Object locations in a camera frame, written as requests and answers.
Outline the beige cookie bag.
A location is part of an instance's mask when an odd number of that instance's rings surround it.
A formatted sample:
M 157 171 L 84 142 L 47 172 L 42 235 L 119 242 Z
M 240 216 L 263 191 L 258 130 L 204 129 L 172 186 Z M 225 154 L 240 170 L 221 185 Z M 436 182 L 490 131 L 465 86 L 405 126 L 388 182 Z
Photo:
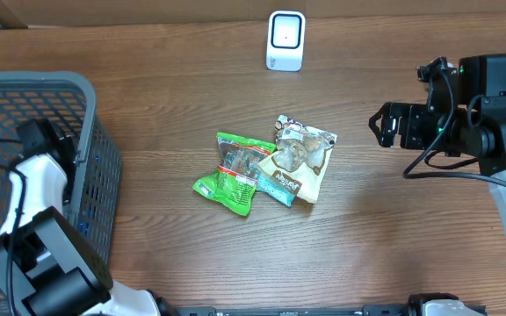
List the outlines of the beige cookie bag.
M 274 135 L 276 150 L 258 167 L 295 197 L 315 204 L 337 135 L 286 115 L 277 118 Z

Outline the teal snack packet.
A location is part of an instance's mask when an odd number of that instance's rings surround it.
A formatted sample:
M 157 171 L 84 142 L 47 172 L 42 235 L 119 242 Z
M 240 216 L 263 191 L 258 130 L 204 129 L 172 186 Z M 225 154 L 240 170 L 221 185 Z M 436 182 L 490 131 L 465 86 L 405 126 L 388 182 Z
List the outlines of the teal snack packet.
M 257 190 L 262 191 L 281 204 L 290 207 L 295 195 L 290 192 L 281 182 L 265 173 L 261 173 L 257 179 Z

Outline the green snack bag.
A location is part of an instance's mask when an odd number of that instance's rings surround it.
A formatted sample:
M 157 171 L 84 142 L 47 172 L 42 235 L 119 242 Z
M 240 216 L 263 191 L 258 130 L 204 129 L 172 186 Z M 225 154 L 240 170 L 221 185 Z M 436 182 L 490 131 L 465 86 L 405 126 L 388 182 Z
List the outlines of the green snack bag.
M 221 163 L 192 188 L 204 198 L 248 216 L 261 170 L 258 163 L 272 154 L 276 145 L 231 133 L 217 133 Z

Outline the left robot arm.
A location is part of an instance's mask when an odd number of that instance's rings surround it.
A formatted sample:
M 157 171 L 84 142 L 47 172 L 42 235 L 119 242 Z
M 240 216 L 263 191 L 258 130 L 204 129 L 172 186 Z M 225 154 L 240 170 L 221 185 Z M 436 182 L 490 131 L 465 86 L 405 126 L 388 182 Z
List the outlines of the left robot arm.
M 74 144 L 51 123 L 17 126 L 22 154 L 5 171 L 12 183 L 0 229 L 0 288 L 13 315 L 174 315 L 163 298 L 112 279 L 105 262 L 62 214 L 75 173 Z

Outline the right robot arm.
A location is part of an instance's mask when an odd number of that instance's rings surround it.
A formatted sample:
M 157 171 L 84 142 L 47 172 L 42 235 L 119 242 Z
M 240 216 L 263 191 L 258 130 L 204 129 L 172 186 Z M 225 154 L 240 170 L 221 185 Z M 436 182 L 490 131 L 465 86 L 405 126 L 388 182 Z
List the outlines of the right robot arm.
M 506 54 L 438 57 L 416 70 L 424 104 L 388 102 L 370 117 L 382 147 L 418 150 L 406 179 L 463 178 L 488 183 L 506 237 Z

